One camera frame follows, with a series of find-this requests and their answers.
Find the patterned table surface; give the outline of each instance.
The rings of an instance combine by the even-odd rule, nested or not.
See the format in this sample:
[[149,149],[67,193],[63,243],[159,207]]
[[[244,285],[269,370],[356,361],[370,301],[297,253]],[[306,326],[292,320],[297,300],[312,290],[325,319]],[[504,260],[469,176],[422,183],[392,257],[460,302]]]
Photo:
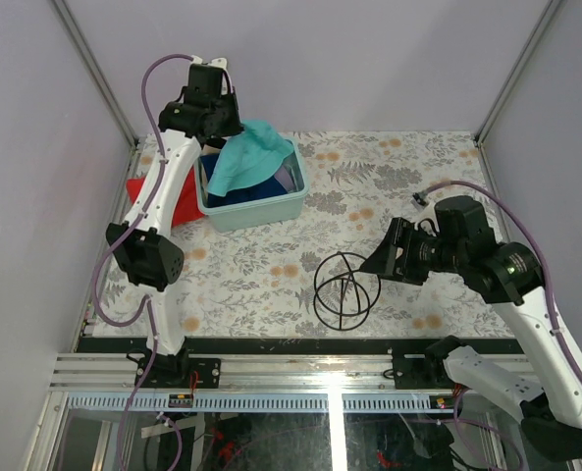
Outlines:
[[[185,253],[177,281],[182,326],[191,337],[408,338],[511,337],[480,296],[453,275],[431,275],[423,287],[383,282],[358,329],[336,332],[315,316],[313,278],[339,250],[369,255],[392,217],[414,218],[413,191],[442,179],[484,184],[467,132],[295,132],[311,189],[301,216],[218,234],[206,219],[172,231]],[[143,175],[157,144],[150,136],[136,170]],[[438,197],[462,193],[446,188]],[[493,214],[489,202],[482,201]],[[496,228],[495,218],[492,225]],[[377,284],[371,282],[372,288]],[[115,319],[132,315],[140,295],[113,263],[102,304]],[[146,336],[142,320],[117,329],[97,321],[93,335]]]

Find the white wall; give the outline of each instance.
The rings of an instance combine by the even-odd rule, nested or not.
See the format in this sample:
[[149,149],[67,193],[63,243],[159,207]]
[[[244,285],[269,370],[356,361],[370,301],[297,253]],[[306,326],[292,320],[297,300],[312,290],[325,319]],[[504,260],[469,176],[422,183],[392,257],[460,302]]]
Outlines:
[[582,346],[582,0],[569,0],[486,145],[501,197],[531,228]]
[[0,0],[0,470],[70,347],[128,148],[46,1]]
[[[175,52],[228,57],[242,116],[282,131],[476,131],[547,2],[69,0],[140,134],[139,78]],[[185,77],[152,78],[154,110]]]

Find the white robotic arm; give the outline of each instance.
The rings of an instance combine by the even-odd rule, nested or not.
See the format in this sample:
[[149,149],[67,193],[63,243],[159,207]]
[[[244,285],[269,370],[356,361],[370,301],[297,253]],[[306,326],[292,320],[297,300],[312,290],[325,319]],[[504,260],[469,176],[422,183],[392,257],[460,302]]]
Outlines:
[[[423,224],[427,220],[429,228]],[[552,327],[537,258],[520,243],[497,243],[482,204],[469,196],[427,206],[417,221],[393,219],[360,271],[414,285],[422,285],[430,271],[459,274],[513,331],[541,384],[506,371],[454,337],[428,349],[431,373],[426,376],[437,377],[440,371],[442,380],[486,397],[518,421],[548,459],[582,458],[582,382],[570,364],[576,362],[582,373],[582,352],[560,315],[558,329]]]
[[[192,137],[186,137],[183,132],[167,130],[162,132],[162,139],[166,148],[166,161],[162,170],[162,156],[159,152],[151,164],[142,190],[132,209],[124,218],[124,223],[132,224],[135,218],[143,212],[142,205],[153,191],[153,186],[158,182],[160,172],[163,176],[155,196],[151,200],[144,218],[138,224],[137,229],[142,232],[152,231],[155,234],[165,237],[171,235],[171,223],[173,214],[177,206],[182,187],[188,172],[194,165],[194,162],[201,153],[201,145]],[[182,264],[172,265],[170,270],[173,272],[173,278],[182,272]],[[158,332],[157,353],[160,355],[175,355],[184,344],[184,332],[180,325],[179,310],[177,307],[178,292],[176,285],[168,284],[163,290],[156,287],[140,284],[137,289],[140,297],[147,294],[153,303],[155,312],[155,324]],[[149,319],[146,318],[147,332],[151,332],[148,325]],[[146,346],[153,347],[153,337],[149,335]]]
[[151,350],[157,340],[155,363],[169,381],[171,376],[176,381],[182,379],[187,364],[173,285],[182,273],[184,254],[169,241],[175,208],[203,144],[220,147],[225,142],[223,137],[242,132],[236,94],[225,67],[225,60],[204,65],[194,58],[188,86],[159,116],[165,157],[156,152],[140,194],[123,223],[110,224],[106,232],[108,242],[115,247],[119,268],[138,288],[140,297],[150,298],[157,335],[152,336],[149,325],[147,347]]

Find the red cloth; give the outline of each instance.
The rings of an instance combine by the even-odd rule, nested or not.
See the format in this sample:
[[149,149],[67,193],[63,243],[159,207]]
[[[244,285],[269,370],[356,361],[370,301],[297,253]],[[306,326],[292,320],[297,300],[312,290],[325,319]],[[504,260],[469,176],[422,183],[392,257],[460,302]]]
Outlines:
[[[144,179],[131,179],[127,180],[126,188],[127,193],[130,196],[132,202],[135,201],[137,196],[142,190],[142,185],[144,184]],[[173,222],[171,227],[178,226],[179,224],[187,223],[189,221],[196,221],[203,217],[203,213],[199,211],[199,207],[196,202],[196,188],[194,187],[194,169],[190,169],[188,176],[185,179],[184,187],[180,193],[180,197],[177,200],[177,206],[175,207],[175,214],[173,214]]]

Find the plastic bin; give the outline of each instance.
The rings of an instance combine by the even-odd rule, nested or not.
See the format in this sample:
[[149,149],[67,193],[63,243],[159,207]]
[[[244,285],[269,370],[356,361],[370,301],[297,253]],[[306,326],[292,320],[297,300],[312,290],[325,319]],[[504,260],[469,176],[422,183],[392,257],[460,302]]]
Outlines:
[[295,183],[295,191],[282,196],[258,199],[246,203],[230,204],[218,208],[208,208],[201,189],[202,166],[200,159],[194,162],[196,179],[196,197],[199,210],[210,217],[210,222],[219,233],[251,228],[262,224],[276,223],[295,219],[301,213],[303,200],[308,194],[310,183],[306,176],[303,157],[299,153],[297,143],[287,139],[294,147],[294,153],[288,156],[283,165],[287,167]]

